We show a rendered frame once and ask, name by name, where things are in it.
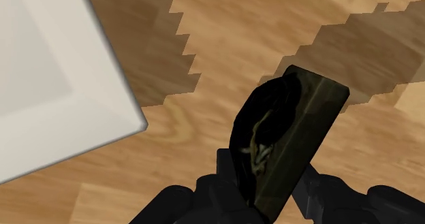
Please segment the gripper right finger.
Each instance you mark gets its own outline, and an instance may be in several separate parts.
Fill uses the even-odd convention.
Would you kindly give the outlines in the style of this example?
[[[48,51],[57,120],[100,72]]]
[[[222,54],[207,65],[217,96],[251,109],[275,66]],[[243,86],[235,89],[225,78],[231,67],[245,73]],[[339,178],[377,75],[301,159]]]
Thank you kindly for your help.
[[[390,186],[359,193],[308,165],[292,197],[313,224],[425,224],[425,203]]]

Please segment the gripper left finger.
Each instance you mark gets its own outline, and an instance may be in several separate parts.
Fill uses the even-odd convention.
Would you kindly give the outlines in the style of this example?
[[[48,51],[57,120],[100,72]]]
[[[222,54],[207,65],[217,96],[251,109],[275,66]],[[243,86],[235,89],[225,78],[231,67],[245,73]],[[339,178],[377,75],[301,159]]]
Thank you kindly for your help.
[[[129,224],[265,224],[236,185],[230,150],[217,150],[217,171],[196,180],[195,190],[170,185],[161,190]]]

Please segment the dark olive book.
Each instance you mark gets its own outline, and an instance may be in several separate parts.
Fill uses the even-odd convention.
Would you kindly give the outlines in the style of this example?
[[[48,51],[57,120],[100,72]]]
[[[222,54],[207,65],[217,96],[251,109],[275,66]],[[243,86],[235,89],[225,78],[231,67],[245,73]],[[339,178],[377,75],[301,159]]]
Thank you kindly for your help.
[[[238,188],[266,224],[277,220],[349,94],[343,84],[290,65],[256,87],[236,115],[229,149]]]

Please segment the white square sink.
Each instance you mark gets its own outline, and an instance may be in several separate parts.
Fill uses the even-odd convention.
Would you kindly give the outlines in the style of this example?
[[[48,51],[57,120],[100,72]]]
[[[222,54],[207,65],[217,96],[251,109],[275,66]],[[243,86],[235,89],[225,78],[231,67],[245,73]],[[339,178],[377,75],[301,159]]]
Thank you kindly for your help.
[[[0,184],[147,126],[90,0],[0,0]]]

